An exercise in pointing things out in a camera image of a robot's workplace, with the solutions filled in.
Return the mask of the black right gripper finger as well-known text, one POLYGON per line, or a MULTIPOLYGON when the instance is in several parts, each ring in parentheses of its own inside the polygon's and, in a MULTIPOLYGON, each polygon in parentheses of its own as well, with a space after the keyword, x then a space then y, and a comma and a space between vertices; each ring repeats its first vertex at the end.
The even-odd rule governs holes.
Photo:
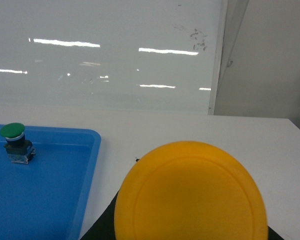
POLYGON ((114 216, 117 197, 118 193, 81 240, 116 240, 114 216))

